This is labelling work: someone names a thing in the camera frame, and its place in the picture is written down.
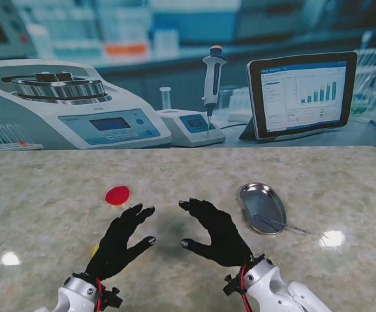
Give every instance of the robotic hand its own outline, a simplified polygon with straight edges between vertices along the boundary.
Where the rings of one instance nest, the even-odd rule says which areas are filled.
[[[246,293],[257,300],[261,312],[331,312],[303,284],[296,281],[285,283],[280,277],[279,267],[265,259],[264,254],[254,258],[229,214],[205,200],[193,198],[180,201],[179,206],[197,218],[211,237],[210,246],[183,239],[183,248],[225,267],[241,266],[235,278],[231,278],[231,275],[225,278],[228,285],[224,292],[227,296],[233,292],[240,293],[247,312],[252,310]]]
[[[113,287],[111,291],[107,291],[101,281],[121,272],[156,242],[153,236],[149,236],[133,247],[127,247],[129,238],[138,225],[155,212],[154,207],[142,208],[140,203],[111,222],[85,273],[72,274],[64,286],[59,288],[58,304],[52,312],[99,312],[108,306],[120,307],[123,300],[117,296],[119,290]],[[49,310],[43,307],[35,312]]]

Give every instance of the stainless steel dish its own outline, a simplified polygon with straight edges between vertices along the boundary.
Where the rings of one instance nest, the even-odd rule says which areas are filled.
[[[244,209],[250,226],[259,234],[274,235],[284,230],[284,225],[274,224],[255,215],[286,224],[286,211],[276,192],[266,184],[248,183],[240,188],[236,197]]]

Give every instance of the pipette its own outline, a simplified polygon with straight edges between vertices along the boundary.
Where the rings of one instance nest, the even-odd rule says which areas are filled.
[[[203,62],[207,65],[207,76],[205,77],[205,89],[202,99],[204,100],[205,108],[207,109],[208,138],[212,112],[214,111],[218,102],[221,67],[228,62],[228,59],[222,55],[222,47],[220,45],[214,45],[210,48],[209,56],[205,57]]]

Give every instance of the marble countertop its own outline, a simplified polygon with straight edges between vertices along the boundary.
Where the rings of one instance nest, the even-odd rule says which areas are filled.
[[[256,234],[235,200],[253,181],[270,185],[289,223],[313,234]],[[116,185],[131,189],[124,207],[104,201]],[[209,242],[199,222],[177,205],[189,197],[232,214],[256,255],[270,256],[287,282],[304,283],[334,312],[376,311],[371,147],[1,152],[0,311],[53,309],[57,289],[85,269],[110,221],[139,202],[157,211],[131,244],[147,235],[157,243],[105,282],[121,290],[120,311],[243,311],[240,296],[222,291],[224,277],[238,269],[179,246],[186,237]]]

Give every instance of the control panel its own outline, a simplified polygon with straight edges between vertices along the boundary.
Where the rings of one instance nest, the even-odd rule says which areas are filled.
[[[183,125],[187,128],[187,130],[191,133],[200,133],[208,131],[208,123],[203,118],[202,114],[195,114],[195,115],[186,115],[179,117]],[[211,123],[209,125],[209,130],[214,130],[215,127]]]
[[[141,109],[60,116],[58,119],[90,145],[117,144],[160,136]]]

